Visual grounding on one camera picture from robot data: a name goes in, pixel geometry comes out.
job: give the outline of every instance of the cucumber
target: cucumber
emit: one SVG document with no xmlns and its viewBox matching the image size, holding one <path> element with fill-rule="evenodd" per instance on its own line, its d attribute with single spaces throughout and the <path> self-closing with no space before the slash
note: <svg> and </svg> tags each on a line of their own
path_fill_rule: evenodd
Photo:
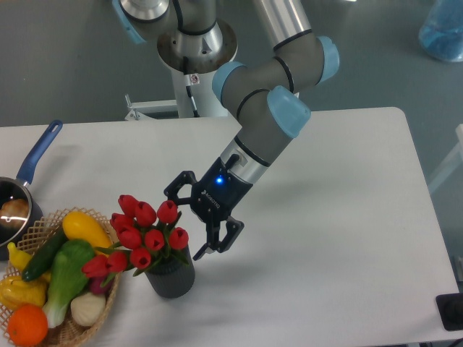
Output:
<svg viewBox="0 0 463 347">
<path fill-rule="evenodd" d="M 63 228 L 60 228 L 56 233 L 37 249 L 37 252 L 29 260 L 22 271 L 21 277 L 24 282 L 36 280 L 43 273 L 50 269 L 56 253 L 61 249 L 61 246 L 68 242 L 68 238 L 64 234 Z"/>
</svg>

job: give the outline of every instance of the black flower pot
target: black flower pot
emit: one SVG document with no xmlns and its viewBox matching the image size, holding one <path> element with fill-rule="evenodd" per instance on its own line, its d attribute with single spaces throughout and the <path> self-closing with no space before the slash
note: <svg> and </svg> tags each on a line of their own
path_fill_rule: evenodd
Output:
<svg viewBox="0 0 463 347">
<path fill-rule="evenodd" d="M 195 268 L 190 255 L 190 248 L 185 247 L 182 253 L 188 259 L 188 264 L 173 258 L 170 262 L 156 265 L 146 271 L 154 291 L 164 298 L 173 299 L 187 293 L 195 282 Z"/>
</svg>

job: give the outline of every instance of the yellow squash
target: yellow squash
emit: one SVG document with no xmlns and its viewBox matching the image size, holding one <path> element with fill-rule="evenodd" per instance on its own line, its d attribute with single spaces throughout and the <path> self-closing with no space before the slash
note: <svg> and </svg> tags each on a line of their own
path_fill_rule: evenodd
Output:
<svg viewBox="0 0 463 347">
<path fill-rule="evenodd" d="M 92 247 L 107 248 L 112 245 L 108 234 L 96 219 L 84 212 L 72 211 L 64 216 L 63 230 L 69 240 L 83 239 Z"/>
<path fill-rule="evenodd" d="M 26 265 L 29 263 L 30 258 L 32 258 L 32 255 L 16 248 L 16 245 L 13 242 L 8 243 L 7 247 L 9 253 L 9 262 L 20 272 L 22 272 L 25 269 Z M 45 280 L 47 283 L 50 283 L 50 271 L 44 273 L 41 276 L 41 279 Z"/>
<path fill-rule="evenodd" d="M 0 280 L 0 302 L 13 311 L 24 304 L 42 307 L 46 291 L 46 282 L 40 279 L 24 282 L 21 276 L 9 276 Z"/>
</svg>

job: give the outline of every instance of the pot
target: pot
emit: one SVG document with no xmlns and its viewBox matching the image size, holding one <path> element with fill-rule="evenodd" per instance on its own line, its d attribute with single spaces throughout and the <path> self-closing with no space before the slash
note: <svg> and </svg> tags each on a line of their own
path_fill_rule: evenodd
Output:
<svg viewBox="0 0 463 347">
<path fill-rule="evenodd" d="M 53 142 L 63 124 L 52 121 L 22 163 L 16 179 L 0 177 L 0 260 L 8 260 L 7 244 L 15 244 L 34 222 L 43 217 L 41 208 L 27 187 L 32 183 L 35 167 Z"/>
<path fill-rule="evenodd" d="M 195 282 L 195 267 L 191 260 L 190 248 L 186 246 L 182 253 L 188 259 L 186 265 L 176 258 L 166 264 L 156 265 L 145 272 L 154 291 L 167 299 L 179 298 L 186 294 Z"/>
</svg>

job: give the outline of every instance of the white stand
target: white stand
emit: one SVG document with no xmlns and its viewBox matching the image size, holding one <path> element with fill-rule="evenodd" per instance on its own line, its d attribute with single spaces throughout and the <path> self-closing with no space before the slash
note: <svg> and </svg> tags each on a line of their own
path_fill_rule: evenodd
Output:
<svg viewBox="0 0 463 347">
<path fill-rule="evenodd" d="M 429 193 L 433 194 L 439 186 L 463 163 L 463 124 L 456 128 L 458 143 L 442 160 L 429 178 Z"/>
<path fill-rule="evenodd" d="M 154 120 L 145 113 L 159 113 L 177 111 L 175 100 L 147 101 L 142 103 L 132 103 L 129 95 L 125 95 L 127 109 L 129 113 L 125 116 L 126 121 Z"/>
</svg>

